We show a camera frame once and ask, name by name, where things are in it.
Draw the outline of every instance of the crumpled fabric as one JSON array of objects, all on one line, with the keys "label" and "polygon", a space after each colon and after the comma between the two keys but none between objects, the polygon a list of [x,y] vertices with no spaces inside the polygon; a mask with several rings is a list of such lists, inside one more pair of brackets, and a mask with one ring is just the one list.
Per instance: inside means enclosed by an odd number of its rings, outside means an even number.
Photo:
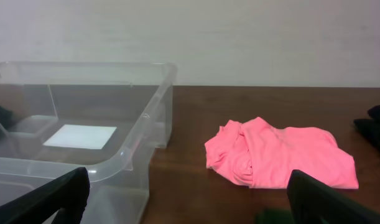
[{"label": "crumpled fabric", "polygon": [[319,128],[277,129],[262,118],[244,124],[230,120],[205,148],[206,168],[236,185],[286,189],[298,169],[330,187],[358,189],[353,157]]}]

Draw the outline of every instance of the transparent storage container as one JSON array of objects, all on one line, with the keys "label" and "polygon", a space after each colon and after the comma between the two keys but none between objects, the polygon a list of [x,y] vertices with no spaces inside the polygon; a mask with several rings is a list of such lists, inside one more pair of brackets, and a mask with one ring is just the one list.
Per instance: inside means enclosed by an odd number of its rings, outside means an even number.
[{"label": "transparent storage container", "polygon": [[[138,223],[150,159],[170,137],[176,73],[169,63],[0,63],[0,205],[86,167],[82,223]],[[115,129],[101,149],[46,144],[67,125]],[[59,141],[78,133],[80,144],[96,139],[76,130]]]}]

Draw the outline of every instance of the white wall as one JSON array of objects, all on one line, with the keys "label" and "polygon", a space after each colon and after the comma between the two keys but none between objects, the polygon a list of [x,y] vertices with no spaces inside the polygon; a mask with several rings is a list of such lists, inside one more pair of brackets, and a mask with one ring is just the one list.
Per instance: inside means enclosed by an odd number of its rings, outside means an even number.
[{"label": "white wall", "polygon": [[174,62],[181,85],[380,86],[380,0],[0,0],[0,61]]}]

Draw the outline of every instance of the brown wooden table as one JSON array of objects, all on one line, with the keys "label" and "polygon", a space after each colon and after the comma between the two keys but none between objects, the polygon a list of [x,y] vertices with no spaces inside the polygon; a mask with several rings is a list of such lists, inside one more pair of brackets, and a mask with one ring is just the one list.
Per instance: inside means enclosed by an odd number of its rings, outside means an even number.
[{"label": "brown wooden table", "polygon": [[331,132],[356,162],[359,190],[345,195],[380,213],[380,154],[353,120],[380,104],[380,88],[175,86],[173,132],[150,164],[150,199],[142,223],[253,223],[263,208],[289,208],[285,190],[237,186],[205,168],[203,144],[229,119],[258,116],[277,128]]}]

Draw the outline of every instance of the tabletop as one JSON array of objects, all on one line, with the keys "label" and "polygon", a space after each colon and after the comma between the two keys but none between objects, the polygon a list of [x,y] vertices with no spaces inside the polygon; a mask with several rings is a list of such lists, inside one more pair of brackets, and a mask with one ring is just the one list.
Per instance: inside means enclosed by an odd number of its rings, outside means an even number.
[{"label": "tabletop", "polygon": [[318,127],[352,155],[358,190],[339,190],[380,213],[380,154],[355,130],[380,104],[380,88],[175,86],[173,131],[150,164],[141,223],[253,223],[263,208],[289,209],[285,190],[237,186],[206,168],[204,143],[228,120],[258,116],[276,128]]}]

